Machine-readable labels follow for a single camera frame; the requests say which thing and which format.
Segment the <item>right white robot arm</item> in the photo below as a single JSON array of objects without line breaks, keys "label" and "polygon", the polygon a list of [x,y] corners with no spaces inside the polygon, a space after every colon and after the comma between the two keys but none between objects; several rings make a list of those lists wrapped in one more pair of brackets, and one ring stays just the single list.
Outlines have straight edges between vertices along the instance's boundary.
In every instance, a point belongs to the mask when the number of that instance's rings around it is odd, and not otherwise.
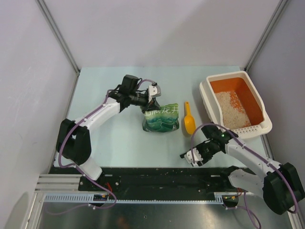
[{"label": "right white robot arm", "polygon": [[232,191],[239,187],[262,198],[265,204],[276,214],[282,215],[295,209],[298,202],[305,198],[305,191],[296,168],[290,164],[281,164],[268,157],[261,156],[250,149],[246,143],[232,130],[224,126],[208,123],[198,127],[206,137],[206,141],[191,146],[191,163],[204,164],[216,153],[223,152],[241,163],[250,173],[231,166],[227,175],[220,179],[220,187],[224,191]]}]

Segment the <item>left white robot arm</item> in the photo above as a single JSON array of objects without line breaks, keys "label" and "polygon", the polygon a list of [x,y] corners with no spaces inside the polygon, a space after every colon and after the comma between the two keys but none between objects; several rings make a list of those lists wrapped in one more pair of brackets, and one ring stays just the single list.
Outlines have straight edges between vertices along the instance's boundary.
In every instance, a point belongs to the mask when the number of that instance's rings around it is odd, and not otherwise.
[{"label": "left white robot arm", "polygon": [[56,151],[60,168],[74,167],[89,178],[89,186],[99,191],[105,186],[105,178],[101,176],[102,168],[95,162],[92,153],[91,135],[107,120],[121,113],[130,105],[141,108],[143,113],[159,110],[156,98],[161,96],[161,88],[157,82],[150,80],[151,85],[145,90],[140,86],[145,80],[133,75],[125,75],[122,83],[109,89],[104,101],[83,117],[61,122]]}]

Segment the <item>orange plastic scoop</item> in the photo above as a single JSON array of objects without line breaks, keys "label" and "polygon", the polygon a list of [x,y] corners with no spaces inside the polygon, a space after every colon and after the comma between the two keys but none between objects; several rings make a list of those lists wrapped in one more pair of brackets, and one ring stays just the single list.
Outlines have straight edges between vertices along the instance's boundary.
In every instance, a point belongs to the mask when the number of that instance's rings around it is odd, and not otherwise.
[{"label": "orange plastic scoop", "polygon": [[189,135],[193,135],[196,130],[196,124],[195,124],[195,119],[191,114],[189,102],[185,102],[184,107],[185,107],[184,126],[186,129],[186,132]]}]

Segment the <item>green litter bag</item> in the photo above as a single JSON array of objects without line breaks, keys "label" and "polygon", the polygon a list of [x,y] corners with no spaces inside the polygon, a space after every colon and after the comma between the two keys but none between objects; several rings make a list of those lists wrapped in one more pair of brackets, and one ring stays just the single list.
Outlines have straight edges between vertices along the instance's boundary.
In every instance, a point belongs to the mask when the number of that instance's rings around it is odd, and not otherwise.
[{"label": "green litter bag", "polygon": [[178,130],[179,105],[177,103],[161,106],[160,110],[146,111],[142,122],[145,132],[167,133]]}]

